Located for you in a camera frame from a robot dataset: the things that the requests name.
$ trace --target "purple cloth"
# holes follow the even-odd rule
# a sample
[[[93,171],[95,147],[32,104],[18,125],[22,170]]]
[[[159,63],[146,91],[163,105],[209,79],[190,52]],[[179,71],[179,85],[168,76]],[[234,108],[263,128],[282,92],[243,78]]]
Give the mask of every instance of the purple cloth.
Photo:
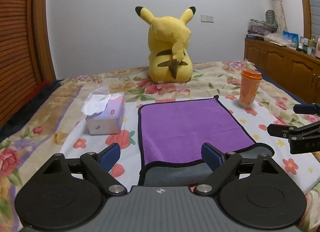
[[[199,160],[205,142],[223,153],[254,144],[215,98],[146,105],[140,117],[145,165]]]

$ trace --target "electrical outlet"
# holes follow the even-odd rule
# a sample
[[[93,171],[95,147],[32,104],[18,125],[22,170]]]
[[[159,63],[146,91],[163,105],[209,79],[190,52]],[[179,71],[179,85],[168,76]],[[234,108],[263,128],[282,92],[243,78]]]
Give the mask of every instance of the electrical outlet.
[[[213,23],[213,16],[201,15],[201,22]]]

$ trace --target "black ear tip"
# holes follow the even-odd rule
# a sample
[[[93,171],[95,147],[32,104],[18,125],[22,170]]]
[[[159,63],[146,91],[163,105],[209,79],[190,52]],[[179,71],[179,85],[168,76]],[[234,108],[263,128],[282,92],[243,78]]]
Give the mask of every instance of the black ear tip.
[[[196,8],[195,8],[194,6],[189,7],[189,9],[191,9],[191,10],[192,10],[193,14],[195,14],[195,13],[196,13]]]
[[[140,16],[140,14],[141,14],[141,10],[142,10],[142,6],[137,6],[136,7],[136,13]]]

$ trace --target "paper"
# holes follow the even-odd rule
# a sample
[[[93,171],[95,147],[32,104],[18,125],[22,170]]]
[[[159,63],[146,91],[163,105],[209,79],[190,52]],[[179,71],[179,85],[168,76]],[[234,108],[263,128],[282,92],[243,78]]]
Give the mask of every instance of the paper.
[[[109,99],[109,87],[103,86],[92,91],[84,102],[81,112],[85,115],[99,114],[103,112],[107,106]]]

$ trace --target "blue package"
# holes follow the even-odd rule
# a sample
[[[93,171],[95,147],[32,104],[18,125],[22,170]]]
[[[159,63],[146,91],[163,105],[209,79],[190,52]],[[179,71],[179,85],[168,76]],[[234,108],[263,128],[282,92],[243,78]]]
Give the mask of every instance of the blue package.
[[[297,33],[289,33],[289,32],[283,31],[282,36],[284,40],[291,40],[295,42],[297,46],[299,45],[299,35]]]

